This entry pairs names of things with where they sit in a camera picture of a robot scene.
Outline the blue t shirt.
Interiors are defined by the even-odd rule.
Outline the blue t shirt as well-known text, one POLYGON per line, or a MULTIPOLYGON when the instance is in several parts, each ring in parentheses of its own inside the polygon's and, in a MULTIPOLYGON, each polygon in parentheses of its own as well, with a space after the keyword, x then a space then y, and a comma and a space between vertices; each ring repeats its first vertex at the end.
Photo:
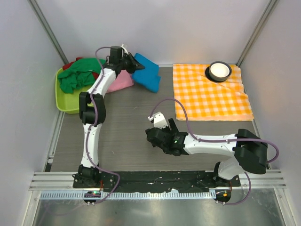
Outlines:
POLYGON ((135 71, 132 74, 132 79, 134 82, 143 85, 147 90, 157 93, 161 79, 161 77, 158 75, 159 66, 140 53, 135 54, 135 60, 137 60, 145 68, 135 71))

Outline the orange checkered cloth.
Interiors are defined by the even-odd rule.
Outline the orange checkered cloth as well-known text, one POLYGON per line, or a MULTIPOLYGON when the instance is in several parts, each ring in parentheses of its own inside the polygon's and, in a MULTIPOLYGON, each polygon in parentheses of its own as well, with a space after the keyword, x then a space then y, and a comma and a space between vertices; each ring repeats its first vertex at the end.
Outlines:
POLYGON ((176 118, 180 121, 252 121, 253 112, 244 91, 241 69, 231 65, 224 82, 205 76, 207 65, 174 64, 173 90, 176 118))

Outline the black white bowl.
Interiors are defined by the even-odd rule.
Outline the black white bowl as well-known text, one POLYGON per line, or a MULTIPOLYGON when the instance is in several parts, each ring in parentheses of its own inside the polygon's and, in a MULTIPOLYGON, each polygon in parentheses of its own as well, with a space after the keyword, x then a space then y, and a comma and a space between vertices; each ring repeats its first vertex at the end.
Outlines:
POLYGON ((205 69, 205 76, 212 82, 224 82, 232 74, 232 68, 229 64, 222 61, 212 62, 205 69))

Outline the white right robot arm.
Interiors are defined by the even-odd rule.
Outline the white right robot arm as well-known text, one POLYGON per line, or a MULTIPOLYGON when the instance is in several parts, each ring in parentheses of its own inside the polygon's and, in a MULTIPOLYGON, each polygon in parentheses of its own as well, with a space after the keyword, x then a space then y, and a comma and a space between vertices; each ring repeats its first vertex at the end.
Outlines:
POLYGON ((162 113, 148 119, 153 128, 145 131, 147 141, 165 154, 180 156, 205 153, 227 157, 227 160, 216 163, 208 179, 199 180, 203 186, 225 186, 244 172, 258 175, 266 173, 268 145, 246 129, 223 136, 191 135, 180 132, 174 120, 166 120, 162 113))

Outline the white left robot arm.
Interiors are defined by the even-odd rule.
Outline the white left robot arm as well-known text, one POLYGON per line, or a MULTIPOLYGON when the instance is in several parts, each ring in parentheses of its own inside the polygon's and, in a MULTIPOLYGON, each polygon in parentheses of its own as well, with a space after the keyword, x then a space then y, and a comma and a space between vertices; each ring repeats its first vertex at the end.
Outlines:
POLYGON ((100 62, 95 52, 97 62, 100 64, 100 74, 94 84, 86 92, 79 94, 79 117, 84 128, 83 156, 74 178, 74 188, 94 188, 100 184, 98 159, 98 143, 102 124, 106 119, 104 97, 110 85, 116 80, 121 71, 134 73, 145 67, 135 60, 133 55, 123 46, 108 48, 110 54, 105 64, 100 62))

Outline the folded pink t shirt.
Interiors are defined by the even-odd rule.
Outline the folded pink t shirt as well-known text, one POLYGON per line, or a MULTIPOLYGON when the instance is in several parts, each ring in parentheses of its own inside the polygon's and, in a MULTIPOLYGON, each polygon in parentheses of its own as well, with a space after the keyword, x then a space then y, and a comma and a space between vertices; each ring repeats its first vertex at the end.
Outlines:
POLYGON ((134 85, 131 74, 122 70, 113 83, 109 86, 107 93, 119 91, 134 85))

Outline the green t shirt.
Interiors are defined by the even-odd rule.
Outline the green t shirt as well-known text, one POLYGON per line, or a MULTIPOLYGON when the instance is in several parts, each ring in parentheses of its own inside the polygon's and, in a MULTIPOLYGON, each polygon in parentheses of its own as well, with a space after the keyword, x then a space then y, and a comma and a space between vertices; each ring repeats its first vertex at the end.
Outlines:
POLYGON ((57 80, 63 93, 73 94, 85 86, 93 85, 101 70, 96 58, 78 57, 62 67, 57 80))

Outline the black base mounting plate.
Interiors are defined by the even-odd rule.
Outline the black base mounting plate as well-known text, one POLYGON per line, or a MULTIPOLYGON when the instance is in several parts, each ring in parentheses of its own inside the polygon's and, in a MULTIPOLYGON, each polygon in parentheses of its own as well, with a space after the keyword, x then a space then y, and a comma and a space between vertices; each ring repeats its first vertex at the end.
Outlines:
POLYGON ((73 188, 114 189, 119 193, 163 193, 172 189, 180 193, 203 192, 218 187, 239 187, 239 177, 228 181, 210 171, 117 171, 118 176, 100 172, 92 176, 73 174, 73 188))

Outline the red t shirt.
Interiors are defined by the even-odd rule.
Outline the red t shirt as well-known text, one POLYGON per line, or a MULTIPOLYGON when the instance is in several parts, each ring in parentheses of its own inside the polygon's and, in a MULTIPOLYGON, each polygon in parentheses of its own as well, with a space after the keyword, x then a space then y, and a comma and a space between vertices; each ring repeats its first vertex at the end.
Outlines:
POLYGON ((75 61, 65 65, 60 73, 61 79, 72 79, 80 82, 95 81, 101 71, 101 66, 96 58, 76 58, 75 61))

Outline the lime green plastic basin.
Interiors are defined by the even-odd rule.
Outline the lime green plastic basin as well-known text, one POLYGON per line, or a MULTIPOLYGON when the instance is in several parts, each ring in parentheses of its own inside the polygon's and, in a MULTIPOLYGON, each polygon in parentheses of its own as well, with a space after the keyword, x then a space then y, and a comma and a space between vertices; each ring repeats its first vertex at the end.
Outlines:
POLYGON ((91 85, 85 86, 79 90, 74 90, 73 94, 66 94, 60 89, 59 81, 57 77, 63 69, 59 69, 55 76, 55 99, 57 108, 68 114, 79 113, 79 95, 81 92, 86 92, 91 87, 91 85))

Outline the aluminium frame rail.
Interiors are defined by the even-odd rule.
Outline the aluminium frame rail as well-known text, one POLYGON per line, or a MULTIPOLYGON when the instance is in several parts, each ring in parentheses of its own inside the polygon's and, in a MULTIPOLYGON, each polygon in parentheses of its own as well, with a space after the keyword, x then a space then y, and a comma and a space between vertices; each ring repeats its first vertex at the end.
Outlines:
POLYGON ((73 189, 75 172, 35 172, 29 186, 31 191, 73 189))

